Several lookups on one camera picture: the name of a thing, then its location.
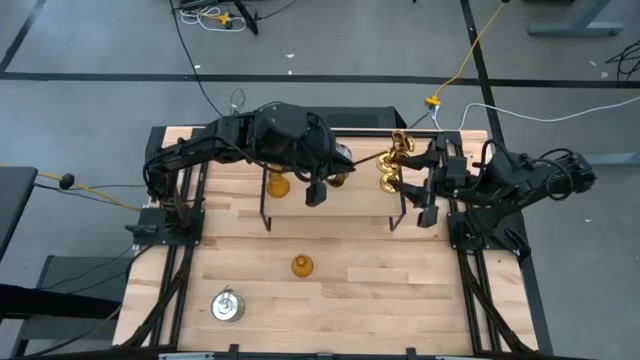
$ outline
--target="black desk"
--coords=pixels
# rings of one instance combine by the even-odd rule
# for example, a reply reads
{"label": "black desk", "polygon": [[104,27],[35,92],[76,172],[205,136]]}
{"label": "black desk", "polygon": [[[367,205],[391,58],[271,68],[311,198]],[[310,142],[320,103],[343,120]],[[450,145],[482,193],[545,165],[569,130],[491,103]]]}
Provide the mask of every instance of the black desk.
{"label": "black desk", "polygon": [[0,260],[7,251],[37,175],[38,170],[32,167],[0,167]]}

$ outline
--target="gold object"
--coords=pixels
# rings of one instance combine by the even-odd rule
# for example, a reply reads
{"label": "gold object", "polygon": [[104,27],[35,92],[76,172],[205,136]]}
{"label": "gold object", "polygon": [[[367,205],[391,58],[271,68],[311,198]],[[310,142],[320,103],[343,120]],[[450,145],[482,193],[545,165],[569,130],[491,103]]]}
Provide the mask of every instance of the gold object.
{"label": "gold object", "polygon": [[389,194],[395,194],[398,192],[398,190],[396,189],[395,186],[393,186],[392,183],[398,180],[399,179],[398,179],[397,172],[384,174],[380,178],[380,187],[382,188],[382,190],[384,190],[385,192],[388,192]]}
{"label": "gold object", "polygon": [[340,187],[344,184],[344,181],[347,179],[347,174],[337,174],[327,176],[327,184],[333,187]]}
{"label": "gold object", "polygon": [[297,277],[307,277],[313,271],[313,260],[307,255],[300,254],[291,261],[291,271]]}
{"label": "gold object", "polygon": [[[272,165],[272,167],[277,170],[282,169],[278,165]],[[267,182],[267,193],[269,193],[269,195],[275,198],[281,198],[287,195],[290,189],[291,185],[286,177],[280,173],[269,172],[269,181]]]}
{"label": "gold object", "polygon": [[413,152],[416,148],[416,142],[412,136],[405,134],[402,130],[394,130],[391,133],[393,142],[391,148],[386,153],[378,157],[376,165],[384,174],[380,178],[380,187],[385,192],[395,194],[398,192],[393,183],[400,180],[398,172],[400,165],[398,160],[408,158],[407,152]]}

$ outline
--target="small orange bottle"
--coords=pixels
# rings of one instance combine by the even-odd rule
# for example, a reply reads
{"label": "small orange bottle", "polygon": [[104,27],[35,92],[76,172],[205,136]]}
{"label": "small orange bottle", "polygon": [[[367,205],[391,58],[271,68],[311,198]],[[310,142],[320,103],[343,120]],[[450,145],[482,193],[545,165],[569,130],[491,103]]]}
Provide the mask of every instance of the small orange bottle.
{"label": "small orange bottle", "polygon": [[307,255],[298,255],[291,262],[291,271],[297,277],[307,277],[313,271],[313,260]]}

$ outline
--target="yellow cable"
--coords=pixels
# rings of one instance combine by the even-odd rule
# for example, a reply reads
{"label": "yellow cable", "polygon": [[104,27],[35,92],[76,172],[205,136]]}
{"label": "yellow cable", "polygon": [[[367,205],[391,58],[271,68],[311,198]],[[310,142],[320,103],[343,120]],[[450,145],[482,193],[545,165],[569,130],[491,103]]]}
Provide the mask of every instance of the yellow cable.
{"label": "yellow cable", "polygon": [[467,65],[467,62],[469,62],[469,59],[471,58],[471,54],[473,54],[473,49],[475,49],[476,45],[478,45],[478,42],[480,41],[480,38],[482,37],[484,32],[491,26],[491,23],[493,23],[493,20],[495,20],[495,18],[498,16],[498,14],[500,14],[500,12],[502,11],[503,7],[504,7],[504,4],[500,4],[500,6],[498,6],[498,9],[496,9],[496,12],[493,14],[491,19],[489,19],[489,22],[487,22],[487,25],[485,25],[484,29],[482,29],[482,31],[480,31],[480,33],[478,34],[478,37],[476,37],[476,40],[471,45],[471,49],[469,49],[469,53],[467,53],[467,57],[462,62],[462,65],[460,66],[460,69],[458,70],[458,73],[454,77],[452,77],[451,79],[447,80],[447,82],[445,82],[444,84],[440,85],[438,90],[436,90],[436,92],[431,97],[428,97],[425,100],[427,102],[427,104],[435,105],[435,106],[440,105],[440,101],[438,100],[438,94],[447,85],[451,84],[457,78],[460,77],[460,74],[462,74],[462,70],[464,70],[464,67]]}
{"label": "yellow cable", "polygon": [[[0,167],[9,167],[9,165],[0,164]],[[57,181],[62,180],[62,177],[57,176],[57,175],[54,175],[54,174],[49,174],[49,173],[42,173],[42,172],[39,172],[39,173],[38,173],[38,176],[46,177],[46,178],[51,179],[51,180],[57,180]],[[102,198],[105,198],[105,199],[107,199],[107,200],[111,201],[112,203],[114,203],[114,204],[115,204],[115,205],[117,205],[117,206],[123,207],[123,208],[125,208],[125,209],[129,209],[129,210],[131,210],[131,211],[135,211],[135,212],[140,212],[140,211],[141,211],[141,209],[139,209],[139,208],[133,207],[133,206],[131,206],[131,205],[127,205],[127,204],[125,204],[125,203],[121,202],[120,200],[118,200],[118,199],[116,199],[116,198],[114,198],[114,197],[111,197],[111,196],[109,196],[109,195],[107,195],[107,194],[105,194],[105,193],[103,193],[103,192],[101,192],[101,191],[98,191],[98,190],[92,189],[92,188],[90,188],[90,187],[88,187],[88,186],[85,186],[85,185],[82,185],[82,184],[73,184],[73,185],[74,185],[75,187],[79,188],[79,189],[82,189],[82,190],[84,190],[84,191],[88,191],[88,192],[90,192],[90,193],[92,193],[92,194],[95,194],[95,195],[97,195],[97,196],[100,196],[100,197],[102,197]]]}

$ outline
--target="white cable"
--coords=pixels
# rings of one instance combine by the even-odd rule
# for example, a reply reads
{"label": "white cable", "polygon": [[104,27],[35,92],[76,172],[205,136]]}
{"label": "white cable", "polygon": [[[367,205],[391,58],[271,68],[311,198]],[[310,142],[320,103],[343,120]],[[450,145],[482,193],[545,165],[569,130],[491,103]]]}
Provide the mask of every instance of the white cable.
{"label": "white cable", "polygon": [[222,14],[222,10],[216,6],[211,6],[205,8],[203,11],[183,11],[180,10],[180,20],[187,25],[195,25],[200,24],[200,26],[207,31],[220,31],[220,32],[240,32],[247,28],[247,23],[243,18],[232,18],[230,21],[238,20],[241,21],[243,26],[240,29],[219,29],[219,28],[209,28],[207,27],[202,19],[206,19],[205,16],[202,15],[211,15],[211,16],[219,16]]}
{"label": "white cable", "polygon": [[[579,113],[575,113],[575,114],[571,114],[571,115],[567,115],[567,116],[563,116],[563,117],[555,118],[555,119],[539,119],[539,118],[536,118],[536,117],[533,117],[533,116],[521,115],[521,114],[518,114],[518,113],[514,113],[512,111],[509,111],[509,110],[500,109],[498,107],[487,105],[487,104],[471,103],[471,104],[467,105],[467,107],[464,109],[464,113],[462,114],[462,121],[460,122],[460,126],[458,127],[457,130],[460,131],[464,127],[464,123],[465,123],[465,121],[467,119],[467,113],[469,112],[469,109],[472,106],[481,106],[481,107],[493,109],[493,110],[499,111],[501,113],[512,115],[512,116],[519,117],[519,118],[522,118],[522,119],[534,120],[534,121],[539,121],[539,122],[544,122],[544,123],[552,123],[552,122],[558,122],[558,121],[564,121],[564,120],[573,119],[575,117],[582,116],[582,115],[585,115],[585,114],[589,114],[589,113],[592,113],[592,112],[595,112],[595,111],[614,109],[614,108],[617,108],[617,107],[620,107],[620,106],[624,106],[624,105],[630,104],[630,103],[632,103],[634,101],[637,101],[637,100],[640,100],[640,96],[635,97],[633,99],[629,99],[627,101],[623,101],[623,102],[618,103],[618,104],[600,106],[600,107],[596,107],[596,108],[593,108],[593,109],[585,110],[585,111],[582,111],[582,112],[579,112]],[[433,119],[433,122],[436,125],[436,127],[439,130],[442,130],[442,128],[440,128],[440,125],[438,124],[438,120],[436,119],[436,117],[432,117],[432,119]]]}

